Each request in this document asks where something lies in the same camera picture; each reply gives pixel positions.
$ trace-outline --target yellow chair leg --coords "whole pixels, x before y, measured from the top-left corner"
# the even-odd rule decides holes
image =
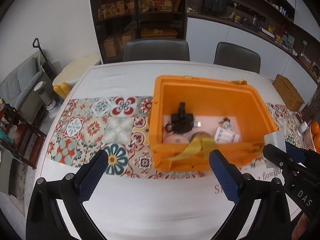
[[[61,87],[58,85],[53,86],[53,90],[62,98],[66,99],[67,95],[62,91]]]
[[[70,89],[68,83],[63,82],[63,83],[61,83],[60,87],[61,87],[62,91],[65,93],[66,96],[69,95],[71,89]]]

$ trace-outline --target vacuum handle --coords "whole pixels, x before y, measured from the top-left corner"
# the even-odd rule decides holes
[[[45,55],[44,55],[44,53],[43,53],[43,51],[42,51],[42,49],[41,49],[41,47],[40,47],[40,42],[39,42],[39,39],[38,39],[38,38],[35,38],[35,40],[34,40],[33,43],[32,43],[32,46],[33,46],[34,48],[36,48],[36,49],[39,49],[40,52],[41,52],[41,54],[42,54],[42,56],[44,57],[44,60],[45,60],[45,61],[48,61],[48,59],[45,57]]]

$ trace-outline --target blue textured pad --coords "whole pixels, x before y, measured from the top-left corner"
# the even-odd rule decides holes
[[[78,199],[80,203],[88,201],[91,198],[98,182],[107,169],[107,165],[106,157],[102,154],[78,187]]]
[[[291,143],[285,142],[285,149],[287,154],[297,163],[304,163],[304,161],[306,160],[300,148],[292,145]]]
[[[214,151],[209,155],[209,163],[227,199],[237,204],[239,186]]]

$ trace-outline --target orange fruit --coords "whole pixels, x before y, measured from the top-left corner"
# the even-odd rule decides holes
[[[310,125],[312,135],[316,135],[320,132],[319,124],[316,121],[313,121]]]
[[[313,143],[314,143],[314,145],[315,145],[315,148],[316,148],[317,150],[320,150],[320,133],[318,133],[318,134],[314,137]]]

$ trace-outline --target person's hand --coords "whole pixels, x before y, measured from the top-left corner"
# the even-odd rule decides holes
[[[291,239],[298,240],[300,238],[300,236],[302,236],[304,231],[306,231],[307,226],[308,226],[308,217],[306,216],[305,213],[303,213],[302,216],[300,217],[296,227],[294,228],[294,230],[292,232]]]

